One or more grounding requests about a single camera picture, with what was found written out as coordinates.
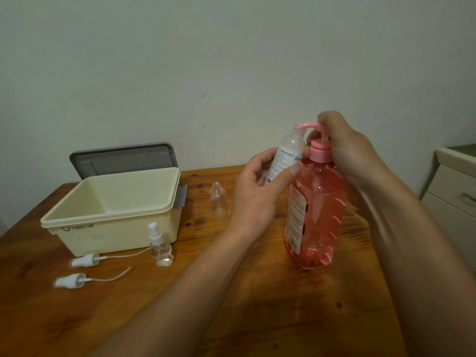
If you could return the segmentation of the person's left hand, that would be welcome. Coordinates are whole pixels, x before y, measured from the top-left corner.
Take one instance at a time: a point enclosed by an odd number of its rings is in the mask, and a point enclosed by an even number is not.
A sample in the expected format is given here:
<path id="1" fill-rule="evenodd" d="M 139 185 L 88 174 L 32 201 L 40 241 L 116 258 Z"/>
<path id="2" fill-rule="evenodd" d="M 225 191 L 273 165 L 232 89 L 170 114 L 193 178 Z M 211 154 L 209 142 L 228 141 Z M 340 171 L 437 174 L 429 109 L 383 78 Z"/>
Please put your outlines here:
<path id="1" fill-rule="evenodd" d="M 265 179 L 277 148 L 253 156 L 235 181 L 231 215 L 224 234 L 256 241 L 270 225 L 285 190 L 267 190 Z"/>

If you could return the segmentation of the person's right hand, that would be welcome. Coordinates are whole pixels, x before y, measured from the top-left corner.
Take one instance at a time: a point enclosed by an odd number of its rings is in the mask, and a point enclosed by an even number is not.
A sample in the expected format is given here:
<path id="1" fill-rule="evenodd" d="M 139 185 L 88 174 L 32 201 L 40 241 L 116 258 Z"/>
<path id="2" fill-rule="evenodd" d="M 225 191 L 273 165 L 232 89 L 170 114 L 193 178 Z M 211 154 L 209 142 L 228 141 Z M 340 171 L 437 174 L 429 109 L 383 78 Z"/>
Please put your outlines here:
<path id="1" fill-rule="evenodd" d="M 388 167 L 370 140 L 354 130 L 345 118 L 344 141 L 333 145 L 331 140 L 331 144 L 334 164 L 350 185 L 362 189 L 388 174 Z"/>

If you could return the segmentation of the small clear labelled bottle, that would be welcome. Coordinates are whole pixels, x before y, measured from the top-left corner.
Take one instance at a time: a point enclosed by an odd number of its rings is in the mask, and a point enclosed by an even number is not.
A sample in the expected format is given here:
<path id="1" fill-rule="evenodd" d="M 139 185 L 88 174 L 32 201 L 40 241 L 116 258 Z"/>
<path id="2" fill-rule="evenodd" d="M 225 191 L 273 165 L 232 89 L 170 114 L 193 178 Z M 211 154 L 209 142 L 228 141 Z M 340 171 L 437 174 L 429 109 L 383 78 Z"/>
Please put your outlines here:
<path id="1" fill-rule="evenodd" d="M 304 128 L 294 125 L 292 130 L 282 138 L 265 179 L 266 184 L 275 179 L 283 170 L 300 161 L 306 145 L 305 133 Z"/>

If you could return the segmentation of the pink liquid pump bottle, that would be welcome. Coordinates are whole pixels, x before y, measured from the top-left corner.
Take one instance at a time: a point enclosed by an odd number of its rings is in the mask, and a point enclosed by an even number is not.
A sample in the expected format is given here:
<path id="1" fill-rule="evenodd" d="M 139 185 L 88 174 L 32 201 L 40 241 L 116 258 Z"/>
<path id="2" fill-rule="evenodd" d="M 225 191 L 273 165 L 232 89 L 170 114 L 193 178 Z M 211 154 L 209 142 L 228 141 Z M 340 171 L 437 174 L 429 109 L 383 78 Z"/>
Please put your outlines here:
<path id="1" fill-rule="evenodd" d="M 316 269 L 331 263 L 346 205 L 348 185 L 332 157 L 329 132 L 318 121 L 297 126 L 314 129 L 308 157 L 289 187 L 285 245 L 302 269 Z"/>

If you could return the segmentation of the person's right forearm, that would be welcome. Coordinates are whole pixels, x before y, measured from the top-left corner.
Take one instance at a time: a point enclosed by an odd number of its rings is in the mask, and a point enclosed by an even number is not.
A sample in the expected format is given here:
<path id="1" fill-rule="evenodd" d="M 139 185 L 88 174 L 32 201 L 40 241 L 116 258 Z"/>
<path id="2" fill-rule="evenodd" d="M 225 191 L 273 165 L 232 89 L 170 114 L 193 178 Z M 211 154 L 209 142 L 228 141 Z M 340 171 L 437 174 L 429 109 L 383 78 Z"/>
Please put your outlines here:
<path id="1" fill-rule="evenodd" d="M 476 357 L 476 276 L 443 229 L 389 170 L 346 179 L 368 217 L 408 355 Z"/>

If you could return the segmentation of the person's left forearm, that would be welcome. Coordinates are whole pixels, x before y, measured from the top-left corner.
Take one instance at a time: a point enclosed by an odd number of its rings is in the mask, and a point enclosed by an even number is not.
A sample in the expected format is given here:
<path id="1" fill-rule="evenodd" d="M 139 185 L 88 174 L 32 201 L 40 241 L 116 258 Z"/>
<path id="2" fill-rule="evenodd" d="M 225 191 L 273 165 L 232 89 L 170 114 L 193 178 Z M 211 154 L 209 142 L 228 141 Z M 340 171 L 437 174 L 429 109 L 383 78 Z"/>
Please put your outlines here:
<path id="1" fill-rule="evenodd" d="M 229 221 L 157 297 L 90 357 L 189 357 L 203 340 L 237 270 L 270 224 Z"/>

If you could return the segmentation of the small empty clear bottle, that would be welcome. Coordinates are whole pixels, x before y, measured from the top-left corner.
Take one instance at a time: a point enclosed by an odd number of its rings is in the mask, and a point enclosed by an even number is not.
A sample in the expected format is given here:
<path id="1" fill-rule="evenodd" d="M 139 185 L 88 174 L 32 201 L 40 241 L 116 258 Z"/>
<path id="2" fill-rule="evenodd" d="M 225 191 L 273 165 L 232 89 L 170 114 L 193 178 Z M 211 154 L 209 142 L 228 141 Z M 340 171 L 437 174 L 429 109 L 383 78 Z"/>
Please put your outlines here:
<path id="1" fill-rule="evenodd" d="M 219 182 L 214 182 L 209 192 L 211 212 L 214 217 L 222 218 L 228 215 L 226 191 Z"/>

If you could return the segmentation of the clear spray bottle with cap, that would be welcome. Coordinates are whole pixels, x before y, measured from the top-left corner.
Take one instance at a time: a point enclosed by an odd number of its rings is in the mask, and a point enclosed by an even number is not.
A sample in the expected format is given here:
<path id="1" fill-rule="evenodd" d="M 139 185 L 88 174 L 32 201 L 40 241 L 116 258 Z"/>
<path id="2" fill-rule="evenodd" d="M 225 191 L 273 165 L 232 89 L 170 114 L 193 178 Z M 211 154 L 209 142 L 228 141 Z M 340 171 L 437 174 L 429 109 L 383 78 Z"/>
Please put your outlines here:
<path id="1" fill-rule="evenodd" d="M 172 247 L 166 242 L 162 232 L 158 228 L 156 222 L 148 225 L 150 237 L 151 255 L 155 259 L 156 265 L 159 267 L 171 266 L 174 256 L 172 255 Z"/>

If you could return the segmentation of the cream drawer cabinet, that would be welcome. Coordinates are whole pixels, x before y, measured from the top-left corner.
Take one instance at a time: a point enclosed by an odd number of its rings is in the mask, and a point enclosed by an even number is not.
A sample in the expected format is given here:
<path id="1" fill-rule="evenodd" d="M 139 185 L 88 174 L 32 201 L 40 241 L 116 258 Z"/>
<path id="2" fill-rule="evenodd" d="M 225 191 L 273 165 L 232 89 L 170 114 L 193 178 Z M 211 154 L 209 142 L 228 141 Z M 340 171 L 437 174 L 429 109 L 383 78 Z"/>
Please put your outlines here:
<path id="1" fill-rule="evenodd" d="M 476 274 L 476 144 L 434 152 L 421 201 Z"/>

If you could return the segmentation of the grey storage box lid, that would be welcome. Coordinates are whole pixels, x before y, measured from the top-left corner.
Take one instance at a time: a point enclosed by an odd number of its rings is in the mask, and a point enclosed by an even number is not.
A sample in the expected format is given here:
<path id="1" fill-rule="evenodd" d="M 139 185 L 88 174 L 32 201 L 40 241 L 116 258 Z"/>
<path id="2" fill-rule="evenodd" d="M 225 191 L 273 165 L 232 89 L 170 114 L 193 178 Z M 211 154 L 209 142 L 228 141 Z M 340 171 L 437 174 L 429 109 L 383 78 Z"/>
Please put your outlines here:
<path id="1" fill-rule="evenodd" d="M 82 180 L 101 175 L 178 167 L 167 142 L 75 151 L 69 161 Z"/>

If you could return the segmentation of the cream plastic storage box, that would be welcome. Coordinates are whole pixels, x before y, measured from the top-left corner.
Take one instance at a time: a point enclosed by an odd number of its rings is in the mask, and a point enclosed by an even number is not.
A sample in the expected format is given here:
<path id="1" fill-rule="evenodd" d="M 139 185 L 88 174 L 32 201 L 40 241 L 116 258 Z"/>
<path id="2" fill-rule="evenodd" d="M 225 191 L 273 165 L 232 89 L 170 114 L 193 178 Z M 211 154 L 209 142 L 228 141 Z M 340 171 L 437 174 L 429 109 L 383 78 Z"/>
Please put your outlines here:
<path id="1" fill-rule="evenodd" d="M 41 218 L 41 226 L 75 257 L 148 247 L 151 223 L 172 244 L 187 192 L 180 174 L 171 167 L 86 178 Z"/>

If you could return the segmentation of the white spray pump with tube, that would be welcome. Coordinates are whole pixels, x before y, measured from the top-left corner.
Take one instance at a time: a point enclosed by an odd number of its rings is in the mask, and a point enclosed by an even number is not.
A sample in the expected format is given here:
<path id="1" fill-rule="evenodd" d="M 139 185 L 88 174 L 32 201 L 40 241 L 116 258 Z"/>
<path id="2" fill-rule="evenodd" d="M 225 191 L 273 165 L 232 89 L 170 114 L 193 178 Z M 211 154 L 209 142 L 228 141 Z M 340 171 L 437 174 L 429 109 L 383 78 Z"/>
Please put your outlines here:
<path id="1" fill-rule="evenodd" d="M 86 274 L 84 273 L 77 273 L 77 274 L 71 274 L 69 276 L 62 276 L 56 278 L 53 283 L 52 287 L 55 289 L 77 289 L 77 288 L 82 288 L 86 283 L 88 282 L 113 282 L 118 279 L 121 279 L 123 276 L 125 276 L 129 271 L 131 270 L 131 267 L 127 268 L 124 272 L 121 274 L 113 277 L 113 278 L 91 278 L 87 277 Z"/>
<path id="2" fill-rule="evenodd" d="M 100 261 L 105 259 L 117 259 L 117 258 L 130 258 L 141 255 L 147 251 L 150 251 L 150 247 L 147 247 L 139 252 L 128 254 L 128 255 L 121 255 L 121 256 L 101 256 L 97 253 L 87 254 L 82 257 L 74 258 L 70 260 L 68 266 L 70 269 L 75 268 L 89 268 L 99 264 Z"/>

